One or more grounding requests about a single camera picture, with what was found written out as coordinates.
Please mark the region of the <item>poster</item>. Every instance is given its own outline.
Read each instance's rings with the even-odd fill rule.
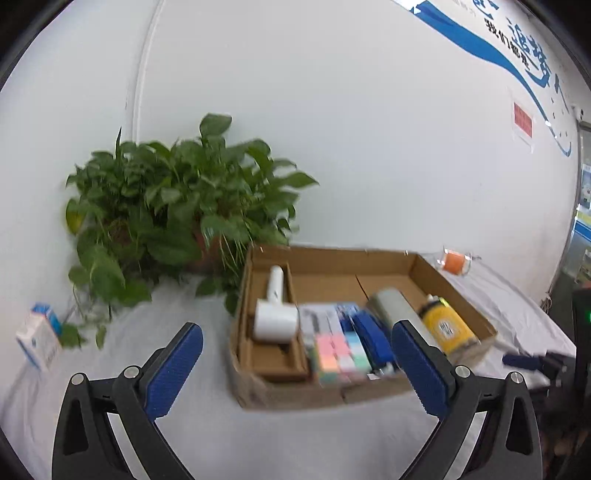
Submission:
[[[513,2],[392,1],[437,30],[458,48],[513,75],[531,97],[536,115],[541,115],[540,128],[533,129],[529,138],[538,134],[550,135],[565,157],[573,155],[577,131],[563,90],[563,79],[559,75],[560,63],[527,16]]]

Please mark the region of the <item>red paper notice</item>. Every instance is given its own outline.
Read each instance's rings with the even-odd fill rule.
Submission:
[[[530,138],[534,136],[534,126],[531,117],[523,111],[523,109],[513,103],[515,106],[515,124],[521,128]]]

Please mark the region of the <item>green leaf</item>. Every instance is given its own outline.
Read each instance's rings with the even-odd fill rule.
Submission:
[[[173,150],[173,158],[188,163],[197,169],[203,168],[207,163],[205,150],[194,140],[183,140]]]
[[[77,234],[86,217],[85,213],[80,211],[80,205],[76,199],[70,199],[66,205],[66,224],[72,234]]]
[[[263,200],[263,208],[271,218],[293,206],[299,195],[295,192],[269,192]]]
[[[285,235],[281,233],[274,225],[268,225],[256,232],[255,240],[269,245],[287,245],[288,241]]]
[[[152,185],[151,187],[146,189],[144,199],[145,199],[147,205],[152,204],[152,201],[154,200],[154,197],[156,197],[156,194],[158,193],[160,188],[161,188],[160,185]]]
[[[250,140],[248,142],[248,148],[251,148],[253,151],[257,151],[264,156],[268,157],[271,153],[271,147],[267,145],[266,142],[261,140],[260,138],[255,138],[254,140]]]
[[[68,278],[76,287],[83,287],[90,281],[90,274],[81,265],[75,265],[68,272]]]
[[[254,158],[256,164],[265,174],[266,172],[271,170],[272,162],[271,160],[269,160],[267,153],[264,153],[263,151],[253,146],[248,147],[246,153],[250,155],[252,158]]]
[[[196,297],[204,297],[206,295],[213,295],[222,288],[221,280],[217,277],[208,277],[201,281],[195,291]]]
[[[87,258],[88,251],[96,246],[98,239],[99,231],[95,227],[86,228],[82,233],[78,234],[76,252],[80,263],[82,263],[83,258]]]
[[[238,307],[238,293],[234,291],[229,292],[226,295],[224,306],[230,315],[234,315],[236,313],[236,308]]]
[[[189,229],[155,229],[147,247],[156,261],[166,265],[186,265],[201,258],[201,249]]]
[[[168,221],[179,221],[185,224],[193,223],[198,204],[199,194],[195,192],[188,200],[169,205]]]
[[[87,165],[92,166],[93,168],[112,166],[115,163],[115,159],[111,152],[97,150],[91,152],[90,156],[92,157],[92,160],[90,160]]]
[[[96,200],[101,198],[104,194],[105,192],[103,192],[102,188],[100,188],[98,185],[93,185],[92,187],[90,187],[88,192],[86,192],[85,197],[88,200]]]
[[[127,198],[134,197],[138,193],[139,193],[139,190],[138,189],[133,189],[133,188],[130,188],[130,187],[123,187],[121,189],[121,195],[123,195],[124,197],[127,197]]]
[[[279,228],[283,228],[284,230],[290,230],[290,223],[285,218],[280,218],[277,220],[277,226]]]
[[[250,235],[244,218],[232,216],[225,219],[219,215],[206,215],[201,219],[201,232],[209,242],[217,235],[223,235],[228,240],[248,242]]]
[[[110,303],[125,288],[125,277],[121,267],[104,248],[95,247],[89,254],[92,255],[90,287],[98,297]]]
[[[135,307],[142,301],[152,301],[152,294],[146,282],[132,278],[125,282],[117,299],[124,307]]]
[[[273,182],[273,185],[293,187],[295,189],[302,189],[314,184],[318,185],[318,182],[302,171],[296,171],[287,177],[275,179]]]
[[[208,113],[203,117],[199,124],[199,131],[202,137],[209,135],[221,135],[232,123],[232,117],[229,115],[219,115],[216,113]]]
[[[166,148],[164,145],[162,145],[162,143],[160,143],[160,142],[150,142],[148,144],[148,146],[150,148],[152,148],[161,157],[164,157],[166,159],[169,159],[170,158],[170,150],[168,148]]]
[[[66,179],[66,187],[70,183],[77,183],[77,181],[78,181],[78,175],[77,174],[68,175],[68,178]]]
[[[71,323],[64,323],[61,326],[60,343],[65,348],[80,348],[88,340],[86,340],[78,331],[76,325]]]
[[[181,198],[181,193],[177,189],[165,187],[160,190],[160,196],[162,197],[162,201],[166,205],[169,205],[170,203],[174,203],[179,198]]]
[[[81,200],[80,203],[78,204],[78,212],[81,215],[88,215],[91,214],[96,218],[104,218],[105,217],[105,211],[99,207],[97,204],[90,202],[88,200]]]
[[[129,229],[136,235],[143,235],[154,229],[154,221],[144,205],[129,208]]]
[[[119,134],[117,135],[117,140],[115,141],[115,158],[121,158],[121,131],[123,130],[122,127],[119,127]]]
[[[297,167],[295,163],[291,160],[286,158],[274,158],[273,159],[273,168],[283,168],[283,167]]]
[[[146,145],[140,145],[134,151],[133,158],[130,159],[135,164],[143,165],[146,168],[153,168],[156,163],[156,155]]]
[[[107,327],[105,325],[100,325],[97,329],[96,329],[96,346],[99,348],[99,350],[102,350],[104,345],[105,345],[105,336],[107,334]]]

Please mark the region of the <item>white wall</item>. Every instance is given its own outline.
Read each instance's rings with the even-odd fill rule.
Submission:
[[[24,361],[14,333],[36,301],[63,313],[73,248],[64,181],[114,145],[157,0],[75,0],[0,92],[0,406]]]
[[[533,153],[512,133],[512,98],[534,115]],[[392,1],[170,0],[139,105],[140,140],[189,137],[204,113],[229,112],[233,140],[260,136],[315,176],[298,242],[446,244],[483,256],[535,300],[549,287],[576,155],[558,150],[514,77]]]
[[[511,95],[536,114],[513,77],[389,0],[163,0],[147,35],[157,3],[74,1],[0,92],[0,362],[11,366],[0,400],[28,308],[69,302],[63,181],[120,125],[173,142],[196,135],[206,112],[230,112],[231,140],[262,137],[320,181],[298,204],[298,242],[446,244],[542,296],[567,236],[576,158],[549,135],[534,154],[513,138]],[[588,102],[567,73],[569,95]]]

